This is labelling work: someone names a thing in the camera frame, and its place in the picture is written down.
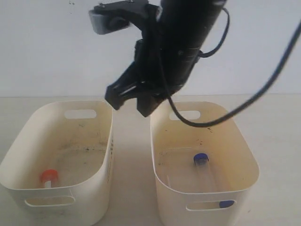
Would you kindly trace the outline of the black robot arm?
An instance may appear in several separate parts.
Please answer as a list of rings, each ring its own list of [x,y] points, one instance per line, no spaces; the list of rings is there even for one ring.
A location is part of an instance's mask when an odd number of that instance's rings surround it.
[[[135,44],[134,61],[107,87],[105,100],[118,110],[136,99],[140,114],[150,116],[187,82],[224,4],[223,0],[164,0],[159,17],[156,8],[147,5],[149,18]]]

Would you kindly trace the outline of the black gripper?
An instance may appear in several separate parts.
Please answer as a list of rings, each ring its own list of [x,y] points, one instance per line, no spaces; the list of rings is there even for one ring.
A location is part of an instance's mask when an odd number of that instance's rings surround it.
[[[116,110],[136,99],[143,117],[183,87],[202,46],[201,7],[147,7],[147,13],[133,62],[105,93]]]

